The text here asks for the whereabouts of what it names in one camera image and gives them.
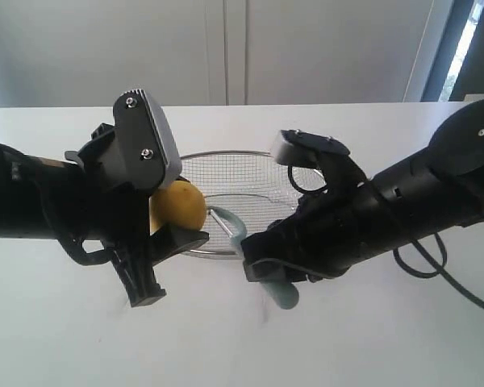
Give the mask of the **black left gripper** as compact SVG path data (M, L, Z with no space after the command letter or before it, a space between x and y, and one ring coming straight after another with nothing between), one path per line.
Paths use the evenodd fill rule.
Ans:
M150 306L166 295L156 281L153 265L200 248L209 240L205 231L165 224L148 238L148 198L127 179L115 125L100 124L81 149L65 153L86 179L85 234L65 250L84 266L113 264L131 307ZM148 247L129 245L148 238Z

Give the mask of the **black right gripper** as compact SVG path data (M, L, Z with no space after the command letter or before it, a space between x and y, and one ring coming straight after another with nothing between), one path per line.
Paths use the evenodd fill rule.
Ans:
M395 248L395 224L384 201L392 197L395 167L367 177L349 157L316 153L285 160L316 169L324 183L306 189L295 212L241 242L249 282L319 281Z

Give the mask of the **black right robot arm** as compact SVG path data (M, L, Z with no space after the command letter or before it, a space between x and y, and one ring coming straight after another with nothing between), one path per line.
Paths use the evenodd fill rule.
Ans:
M242 241L251 282L331 279L450 227L484 223L484 99L448 117L428 145L368 178L338 140L283 131L275 160L324 184Z

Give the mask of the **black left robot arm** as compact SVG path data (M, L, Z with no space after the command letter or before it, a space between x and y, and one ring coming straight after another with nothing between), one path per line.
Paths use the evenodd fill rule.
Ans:
M151 305L166 294L154 267L209 239L172 223L151 231L149 198L169 176L148 124L103 124L62 161L0 144L0 238L54 239L81 266L111 264L130 304Z

